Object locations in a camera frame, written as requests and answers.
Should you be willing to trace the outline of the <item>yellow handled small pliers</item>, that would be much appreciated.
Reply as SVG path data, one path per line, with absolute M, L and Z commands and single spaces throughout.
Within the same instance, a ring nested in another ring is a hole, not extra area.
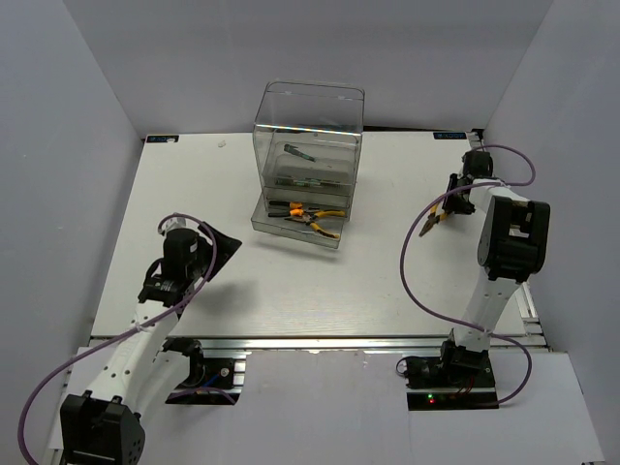
M 440 210 L 440 204 L 437 202 L 432 205 L 429 210 L 429 214 L 426 218 L 424 225 L 422 226 L 420 232 L 418 233 L 419 237 L 423 237 L 427 233 L 429 233 L 434 226 L 445 221 L 448 218 L 448 214 L 445 211 Z

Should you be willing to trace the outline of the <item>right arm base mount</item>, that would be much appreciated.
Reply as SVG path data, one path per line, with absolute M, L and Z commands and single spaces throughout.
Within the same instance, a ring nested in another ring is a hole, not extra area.
M 438 356 L 406 356 L 398 361 L 396 373 L 406 381 L 410 412 L 499 408 L 489 361 L 473 370 L 445 368 Z

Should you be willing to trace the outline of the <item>green black screwdriver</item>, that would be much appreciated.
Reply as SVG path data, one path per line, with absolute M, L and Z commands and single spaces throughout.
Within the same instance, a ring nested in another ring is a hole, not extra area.
M 306 179 L 302 181 L 302 185 L 308 188 L 340 188 L 341 184 L 338 182 L 320 180 L 320 179 Z
M 311 155 L 308 155 L 302 151 L 300 151 L 296 146 L 290 145 L 290 144 L 285 144 L 283 147 L 283 150 L 285 153 L 288 153 L 292 156 L 295 156 L 297 158 L 303 159 L 305 161 L 311 162 L 311 163 L 315 163 L 317 161 L 317 159 Z
M 278 186 L 289 186 L 292 188 L 305 188 L 305 189 L 312 186 L 312 184 L 309 183 L 305 179 L 284 178 L 284 177 L 276 178 L 275 184 Z

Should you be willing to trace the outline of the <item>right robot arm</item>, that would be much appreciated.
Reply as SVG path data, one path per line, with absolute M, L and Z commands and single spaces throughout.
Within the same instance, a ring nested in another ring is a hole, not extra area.
M 494 176 L 491 154 L 473 149 L 462 157 L 461 172 L 449 177 L 450 195 L 443 212 L 485 214 L 477 260 L 480 274 L 465 310 L 462 325 L 450 332 L 437 362 L 439 378 L 457 387 L 483 369 L 488 360 L 490 333 L 509 300 L 544 264 L 550 205 L 516 194 Z

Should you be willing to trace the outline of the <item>yellow handled needle-nose pliers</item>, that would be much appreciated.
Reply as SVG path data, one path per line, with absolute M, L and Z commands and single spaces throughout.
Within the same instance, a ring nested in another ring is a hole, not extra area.
M 337 240 L 340 238 L 340 234 L 336 232 L 329 232 L 321 227 L 319 221 L 322 218 L 345 218 L 346 212 L 342 210 L 306 210 L 303 208 L 292 209 L 284 219 L 287 221 L 294 221 L 303 223 L 310 227 L 315 233 L 329 238 Z

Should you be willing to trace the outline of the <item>orange handled pliers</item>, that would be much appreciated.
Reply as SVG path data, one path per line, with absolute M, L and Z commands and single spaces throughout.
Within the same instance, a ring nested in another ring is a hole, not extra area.
M 305 213 L 301 202 L 272 200 L 267 205 L 269 218 L 302 217 Z

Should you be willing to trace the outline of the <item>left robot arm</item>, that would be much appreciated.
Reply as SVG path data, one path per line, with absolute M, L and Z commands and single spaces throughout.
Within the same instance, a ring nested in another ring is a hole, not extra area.
M 171 337 L 184 309 L 242 243 L 204 222 L 170 217 L 158 227 L 163 254 L 147 269 L 129 336 L 113 345 L 106 364 L 81 394 L 60 407 L 68 464 L 136 464 L 149 416 L 169 400 L 217 391 L 199 340 Z

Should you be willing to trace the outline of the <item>clear hinged cabinet lid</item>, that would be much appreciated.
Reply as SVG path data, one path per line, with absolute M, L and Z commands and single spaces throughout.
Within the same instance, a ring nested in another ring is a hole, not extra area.
M 254 130 L 285 130 L 360 137 L 365 92 L 349 84 L 273 80 L 254 120 Z

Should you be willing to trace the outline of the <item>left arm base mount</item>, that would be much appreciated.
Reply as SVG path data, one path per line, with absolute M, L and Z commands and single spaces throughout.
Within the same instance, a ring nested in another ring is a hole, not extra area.
M 244 383 L 245 359 L 207 357 L 201 371 L 179 385 L 166 400 L 170 405 L 231 406 Z

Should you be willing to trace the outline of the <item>clear plastic drawer cabinet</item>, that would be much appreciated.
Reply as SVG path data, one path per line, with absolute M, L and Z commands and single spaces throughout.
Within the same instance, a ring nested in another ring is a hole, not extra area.
M 338 248 L 344 226 L 351 216 L 362 135 L 353 137 L 285 130 L 255 131 L 253 127 L 253 147 L 261 184 L 261 195 L 251 218 L 254 230 L 326 248 Z M 311 163 L 285 153 L 283 147 L 286 143 L 315 157 L 317 161 Z M 305 189 L 278 186 L 275 184 L 278 177 L 328 180 L 340 183 L 341 187 Z M 303 223 L 269 218 L 267 205 L 272 200 L 301 202 L 306 210 L 345 211 L 345 218 L 322 218 L 319 221 L 322 228 L 339 233 L 340 238 L 334 240 L 323 237 Z

